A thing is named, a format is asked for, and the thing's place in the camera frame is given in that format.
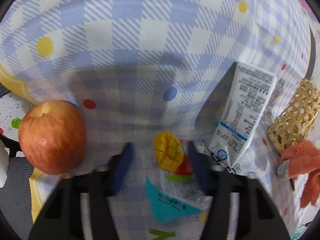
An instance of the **red fruit picture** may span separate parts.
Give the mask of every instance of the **red fruit picture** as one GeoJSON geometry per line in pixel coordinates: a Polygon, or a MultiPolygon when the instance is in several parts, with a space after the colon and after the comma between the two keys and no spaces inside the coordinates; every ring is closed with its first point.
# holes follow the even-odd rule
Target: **red fruit picture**
{"type": "Polygon", "coordinates": [[[183,161],[177,168],[170,171],[176,175],[192,175],[190,160],[187,154],[183,155],[183,161]]]}

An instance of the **woven basket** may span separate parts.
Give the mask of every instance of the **woven basket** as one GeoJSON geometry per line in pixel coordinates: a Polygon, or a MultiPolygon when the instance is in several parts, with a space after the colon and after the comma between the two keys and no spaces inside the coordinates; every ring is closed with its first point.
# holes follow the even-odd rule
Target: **woven basket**
{"type": "Polygon", "coordinates": [[[289,105],[268,128],[268,135],[280,155],[308,136],[319,110],[320,91],[303,79],[289,105]]]}

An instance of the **tablecloth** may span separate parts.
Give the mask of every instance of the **tablecloth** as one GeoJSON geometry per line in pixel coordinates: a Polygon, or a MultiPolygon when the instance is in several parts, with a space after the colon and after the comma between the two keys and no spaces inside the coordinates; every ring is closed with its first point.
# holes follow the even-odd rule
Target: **tablecloth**
{"type": "MultiPolygon", "coordinates": [[[[85,117],[88,154],[75,173],[105,163],[124,141],[136,143],[133,167],[111,199],[121,239],[151,239],[150,228],[175,231],[176,239],[198,239],[202,214],[165,224],[153,218],[144,190],[146,176],[161,188],[153,137],[170,130],[208,140],[215,128],[212,122],[205,126],[205,117],[219,120],[232,78],[215,88],[237,60],[285,81],[277,116],[304,76],[310,52],[309,27],[297,0],[17,0],[0,33],[3,84],[31,102],[68,100],[85,117]],[[203,119],[197,119],[200,111],[203,119]]],[[[16,132],[9,128],[2,129],[16,132]]],[[[292,192],[289,182],[276,177],[278,160],[260,124],[238,168],[255,172],[292,234],[302,214],[304,178],[292,192]]],[[[35,170],[34,215],[58,179],[35,170]]],[[[236,207],[231,212],[230,239],[236,207]]],[[[83,216],[90,239],[88,216],[83,216]]]]}

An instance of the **orange fabric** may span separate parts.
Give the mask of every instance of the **orange fabric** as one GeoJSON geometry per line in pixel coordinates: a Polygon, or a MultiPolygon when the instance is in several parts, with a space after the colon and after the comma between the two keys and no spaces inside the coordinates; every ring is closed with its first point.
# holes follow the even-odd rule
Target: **orange fabric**
{"type": "Polygon", "coordinates": [[[304,208],[310,202],[315,205],[320,193],[320,149],[317,149],[312,142],[304,140],[290,146],[282,154],[281,163],[286,160],[290,160],[289,179],[309,173],[308,181],[300,199],[300,207],[304,208]]]}

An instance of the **red apple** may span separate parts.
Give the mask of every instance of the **red apple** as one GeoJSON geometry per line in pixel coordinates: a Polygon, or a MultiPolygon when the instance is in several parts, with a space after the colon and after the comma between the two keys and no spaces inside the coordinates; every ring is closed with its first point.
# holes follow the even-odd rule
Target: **red apple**
{"type": "Polygon", "coordinates": [[[31,109],[18,131],[27,160],[47,174],[60,174],[84,157],[87,131],[84,120],[70,103],[52,100],[31,109]]]}
{"type": "Polygon", "coordinates": [[[188,155],[184,154],[182,163],[170,172],[176,175],[192,175],[192,169],[188,155]]]}

